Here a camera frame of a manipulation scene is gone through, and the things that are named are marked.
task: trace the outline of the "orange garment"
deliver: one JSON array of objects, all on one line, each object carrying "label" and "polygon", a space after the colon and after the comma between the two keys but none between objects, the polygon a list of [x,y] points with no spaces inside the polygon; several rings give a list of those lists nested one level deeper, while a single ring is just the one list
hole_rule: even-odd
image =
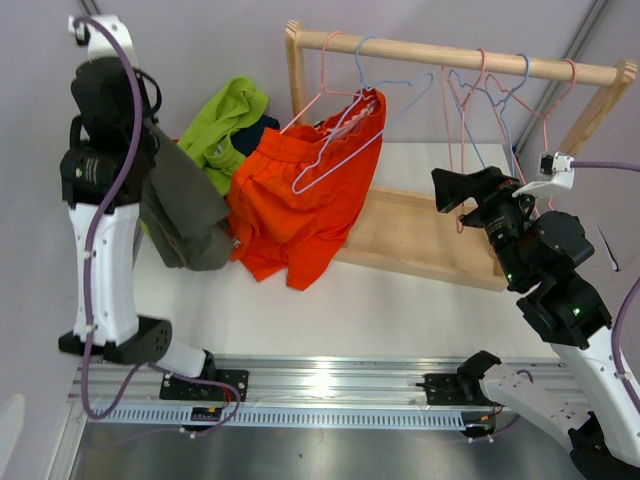
[{"label": "orange garment", "polygon": [[[320,164],[298,182],[299,189],[384,128],[386,101],[377,90],[365,94],[345,122],[374,99],[373,111],[356,129],[327,146]],[[288,267],[287,285],[304,290],[324,273],[347,240],[369,190],[382,136],[309,190],[300,195],[291,191],[296,177],[316,161],[329,129],[343,113],[318,128],[301,125],[284,134],[266,129],[257,150],[234,173],[227,197],[236,236],[231,259],[240,260],[257,281]]]}]

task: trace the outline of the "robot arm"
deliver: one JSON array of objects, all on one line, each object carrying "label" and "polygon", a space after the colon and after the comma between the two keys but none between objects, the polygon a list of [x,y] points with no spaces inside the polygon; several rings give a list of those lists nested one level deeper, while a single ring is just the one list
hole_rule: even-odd
[{"label": "robot arm", "polygon": [[[555,438],[586,478],[640,478],[640,413],[614,366],[611,315],[595,288],[575,272],[593,255],[593,245],[567,213],[531,219],[534,195],[571,188],[572,160],[562,153],[545,155],[543,171],[551,181],[524,187],[496,167],[469,175],[435,169],[432,176],[438,211],[476,200],[478,207],[460,221],[485,229],[508,290],[526,294],[516,302],[525,320],[572,370],[590,408],[549,394],[487,352],[459,368],[459,381],[474,382],[486,398]],[[640,392],[635,379],[631,385]]]},{"label": "robot arm", "polygon": [[[127,28],[112,15],[92,17],[115,37],[134,70],[137,60]],[[84,279],[85,244],[89,224],[123,166],[133,131],[131,85],[121,60],[106,37],[93,25],[69,29],[79,45],[87,46],[89,61],[76,71],[71,91],[80,115],[71,125],[70,149],[61,164],[63,199],[69,205],[78,261],[78,310],[71,332],[60,337],[61,351],[82,355],[89,329],[91,353],[124,365],[153,362],[187,377],[211,376],[210,353],[191,347],[172,334],[167,320],[136,314],[133,299],[133,244],[144,179],[153,168],[157,139],[148,128],[157,120],[145,85],[138,76],[143,98],[142,135],[127,177],[98,223],[91,254],[91,278]],[[88,139],[81,139],[84,128]],[[87,324],[84,291],[90,285],[93,326]]]}]

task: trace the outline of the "black cloth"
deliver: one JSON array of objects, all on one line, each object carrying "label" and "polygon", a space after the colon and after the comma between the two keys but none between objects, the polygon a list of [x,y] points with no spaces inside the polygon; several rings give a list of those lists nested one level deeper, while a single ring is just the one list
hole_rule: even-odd
[{"label": "black cloth", "polygon": [[256,123],[248,128],[238,130],[235,135],[231,136],[231,144],[233,148],[248,157],[253,151],[258,148],[262,133],[265,128],[273,128],[274,130],[280,130],[280,122],[275,118],[271,118],[267,115],[260,117]]}]

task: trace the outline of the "clothing pile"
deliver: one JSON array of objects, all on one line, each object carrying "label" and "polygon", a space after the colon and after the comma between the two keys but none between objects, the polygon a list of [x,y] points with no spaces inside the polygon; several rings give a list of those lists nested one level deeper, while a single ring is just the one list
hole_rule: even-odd
[{"label": "clothing pile", "polygon": [[234,78],[177,147],[163,139],[183,154],[157,161],[141,219],[167,266],[239,260],[257,281],[286,267],[287,285],[304,290],[344,245],[378,163],[385,97],[363,91],[346,115],[283,132],[267,104],[248,78]]}]

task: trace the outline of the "clothes rack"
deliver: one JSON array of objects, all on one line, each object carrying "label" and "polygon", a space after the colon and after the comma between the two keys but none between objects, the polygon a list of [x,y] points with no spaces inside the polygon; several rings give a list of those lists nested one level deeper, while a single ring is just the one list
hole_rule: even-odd
[{"label": "clothes rack", "polygon": [[[354,54],[362,37],[341,34],[327,37],[331,32],[304,30],[301,23],[289,20],[285,29],[285,46],[289,69],[289,84],[293,115],[298,115],[307,104],[307,80],[304,67],[304,50],[322,50]],[[480,70],[482,53],[478,50],[426,45],[413,42],[371,38],[360,51],[361,55],[389,60],[404,60],[415,63]],[[524,76],[525,60],[519,55],[486,52],[487,73],[502,73]],[[637,62],[620,59],[614,67],[576,64],[576,83],[599,87],[562,140],[559,150],[576,156],[595,130],[613,110],[635,80]],[[560,82],[571,82],[573,70],[563,60],[531,58],[529,76]],[[297,124],[309,123],[307,114],[300,115]],[[495,256],[484,235],[473,235],[473,229],[465,229],[461,239],[452,241],[454,222],[434,221],[433,215],[416,214],[416,205],[429,203],[423,194],[391,192],[389,189],[371,187],[365,206],[353,235],[336,255],[335,259],[410,275],[424,276],[453,283],[472,285],[490,290],[501,290],[506,286]],[[421,238],[407,239],[408,232],[419,232]],[[439,242],[438,248],[416,251],[420,242]],[[475,260],[458,262],[461,248],[474,251]]]}]

